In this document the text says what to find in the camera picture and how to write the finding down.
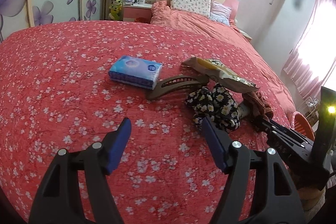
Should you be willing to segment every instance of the floral fabric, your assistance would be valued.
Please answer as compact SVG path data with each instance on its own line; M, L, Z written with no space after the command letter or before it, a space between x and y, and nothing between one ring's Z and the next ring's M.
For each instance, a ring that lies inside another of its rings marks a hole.
M125 223L209 223L227 176L194 126L194 111L184 103L188 93L147 101L143 89L111 81L108 70L122 55L162 63L161 79L194 74L180 66L191 55L219 59L256 83L272 105L273 120L288 127L247 54L202 35L132 22L63 22L13 33L0 53L0 186L26 220L55 153L85 149L129 117L130 140L118 169L107 177ZM241 94L232 96L242 101ZM251 149L267 147L265 134L256 134L246 120L230 136ZM249 212L253 180L242 217ZM93 220L83 172L79 187Z
M191 12L205 17L210 16L211 0L170 0L170 8Z
M202 120L207 115L218 129L227 132L236 130L240 125L238 104L230 92L219 83L214 86L212 92L207 87L202 87L190 93L185 104L196 111L193 120L200 131Z

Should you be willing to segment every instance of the tissue pack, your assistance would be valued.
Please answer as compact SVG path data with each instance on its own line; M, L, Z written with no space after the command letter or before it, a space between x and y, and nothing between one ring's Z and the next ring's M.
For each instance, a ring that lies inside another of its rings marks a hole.
M123 55L110 68L109 77L113 81L153 90L161 68L161 63Z

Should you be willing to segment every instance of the trash bin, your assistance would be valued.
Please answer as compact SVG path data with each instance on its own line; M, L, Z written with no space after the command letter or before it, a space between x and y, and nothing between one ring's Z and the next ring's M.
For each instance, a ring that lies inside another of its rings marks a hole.
M314 133L306 118L298 111L293 113L292 118L290 119L291 129L305 135L307 138L314 141Z
M144 18L144 17L137 17L136 19L134 19L134 22L149 24L151 21L147 18Z

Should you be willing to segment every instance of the pink blanket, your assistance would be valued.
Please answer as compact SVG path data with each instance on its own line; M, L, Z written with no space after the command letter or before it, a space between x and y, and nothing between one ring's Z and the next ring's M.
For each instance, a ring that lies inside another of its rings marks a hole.
M201 34L205 37L213 37L243 49L261 74L267 79L287 117L292 116L295 106L288 89L234 25L229 27L201 15L171 10L167 6L166 0L154 3L152 14L151 24L169 26Z
M62 22L15 32L0 44L0 53L0 187L26 221L55 153L86 149L128 117L131 138L117 170L107 177L124 222L209 223L227 176L194 126L194 111L184 103L188 91L148 101L144 89L111 81L108 71L122 55L162 63L161 79L193 75L180 66L192 55L220 58L242 77L253 75L273 106L274 120L289 127L247 54L203 35L134 22ZM237 103L243 100L241 94L232 96ZM230 137L249 149L268 147L266 133L257 133L247 120ZM253 173L250 178L242 219L253 199ZM93 221L84 172L79 191L85 216Z

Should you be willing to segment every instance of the pink curtain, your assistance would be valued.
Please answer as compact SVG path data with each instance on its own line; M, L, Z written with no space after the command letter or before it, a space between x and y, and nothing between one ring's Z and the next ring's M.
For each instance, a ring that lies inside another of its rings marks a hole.
M336 0L316 0L305 31L283 70L304 99L316 97L336 65Z

